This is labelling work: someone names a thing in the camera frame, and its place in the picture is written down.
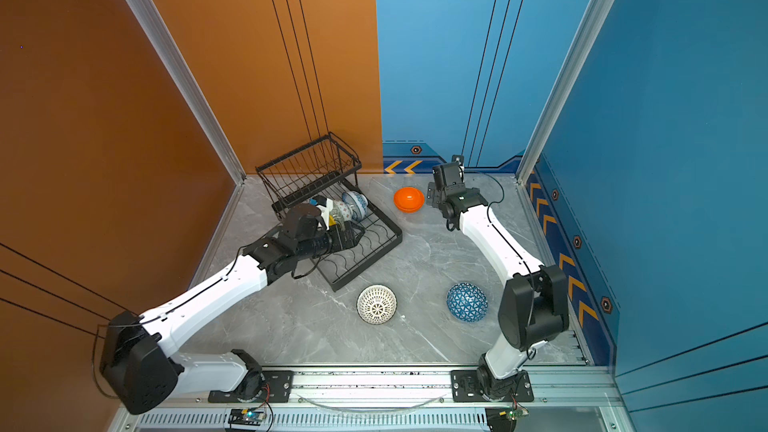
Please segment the blue floral white bowl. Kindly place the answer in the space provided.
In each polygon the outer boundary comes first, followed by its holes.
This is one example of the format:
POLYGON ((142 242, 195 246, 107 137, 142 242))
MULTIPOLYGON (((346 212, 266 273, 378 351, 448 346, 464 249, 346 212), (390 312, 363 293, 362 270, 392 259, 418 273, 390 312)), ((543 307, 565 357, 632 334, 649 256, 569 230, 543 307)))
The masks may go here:
POLYGON ((368 199, 362 193, 343 192, 342 201, 349 207, 353 220, 362 221, 365 218, 368 211, 368 199))

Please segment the orange plastic bowl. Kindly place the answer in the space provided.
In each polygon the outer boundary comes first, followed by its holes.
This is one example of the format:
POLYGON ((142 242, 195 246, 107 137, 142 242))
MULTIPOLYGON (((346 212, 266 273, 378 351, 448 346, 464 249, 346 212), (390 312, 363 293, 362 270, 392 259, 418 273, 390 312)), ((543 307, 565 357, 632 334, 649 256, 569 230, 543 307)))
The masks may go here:
POLYGON ((425 197, 418 188, 402 187, 394 193, 393 203, 403 213, 415 213, 423 207, 425 197))

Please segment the green patterned white bowl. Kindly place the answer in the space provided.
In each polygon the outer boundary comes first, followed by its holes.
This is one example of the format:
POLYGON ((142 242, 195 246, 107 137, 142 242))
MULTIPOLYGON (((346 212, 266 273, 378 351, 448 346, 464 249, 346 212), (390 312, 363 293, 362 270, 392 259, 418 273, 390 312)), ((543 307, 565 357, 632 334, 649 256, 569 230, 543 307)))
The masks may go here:
POLYGON ((329 214, 334 222, 340 226, 345 226, 353 220, 353 213, 350 207, 343 201, 334 201, 329 214))

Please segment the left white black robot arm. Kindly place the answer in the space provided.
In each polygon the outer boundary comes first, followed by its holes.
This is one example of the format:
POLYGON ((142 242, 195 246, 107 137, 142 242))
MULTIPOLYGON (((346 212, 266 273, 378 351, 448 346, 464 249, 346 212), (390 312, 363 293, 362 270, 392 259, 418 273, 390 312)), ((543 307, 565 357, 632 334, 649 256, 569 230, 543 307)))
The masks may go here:
POLYGON ((256 399, 265 378, 250 354, 183 354, 182 346, 242 299, 294 273, 300 261, 352 249, 364 234, 358 222, 334 219, 327 205, 290 208, 275 231, 240 247, 227 267, 204 282, 141 315, 114 317, 105 330, 101 376, 133 415, 192 393, 256 399))

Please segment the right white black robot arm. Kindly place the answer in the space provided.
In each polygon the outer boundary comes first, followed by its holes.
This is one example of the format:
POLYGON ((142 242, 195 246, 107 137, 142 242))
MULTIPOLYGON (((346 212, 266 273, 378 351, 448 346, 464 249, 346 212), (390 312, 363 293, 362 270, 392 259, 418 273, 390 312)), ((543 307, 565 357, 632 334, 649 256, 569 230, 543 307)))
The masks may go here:
POLYGON ((472 241, 503 286, 497 313, 500 335, 479 361, 479 393, 493 402, 532 402, 524 366, 570 328, 566 274, 543 264, 506 230, 492 203, 465 183, 461 156, 434 166, 432 173, 427 202, 441 212, 448 230, 472 241))

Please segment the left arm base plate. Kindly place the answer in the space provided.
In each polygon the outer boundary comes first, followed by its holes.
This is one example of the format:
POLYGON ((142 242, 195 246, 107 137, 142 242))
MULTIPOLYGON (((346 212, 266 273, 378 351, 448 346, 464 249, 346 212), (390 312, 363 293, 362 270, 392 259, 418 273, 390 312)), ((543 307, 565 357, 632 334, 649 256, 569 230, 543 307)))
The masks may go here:
POLYGON ((209 403, 288 403, 292 391, 292 370, 266 370, 259 375, 249 373, 232 392, 211 391, 209 403))

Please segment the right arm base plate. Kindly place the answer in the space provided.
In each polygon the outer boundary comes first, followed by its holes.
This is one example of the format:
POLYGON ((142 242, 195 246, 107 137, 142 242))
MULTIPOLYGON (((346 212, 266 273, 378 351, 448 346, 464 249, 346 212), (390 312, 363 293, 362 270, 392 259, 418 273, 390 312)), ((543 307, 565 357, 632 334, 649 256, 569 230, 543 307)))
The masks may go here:
POLYGON ((451 390, 455 402, 531 403, 533 386, 526 370, 497 379, 484 368, 453 370, 451 390))

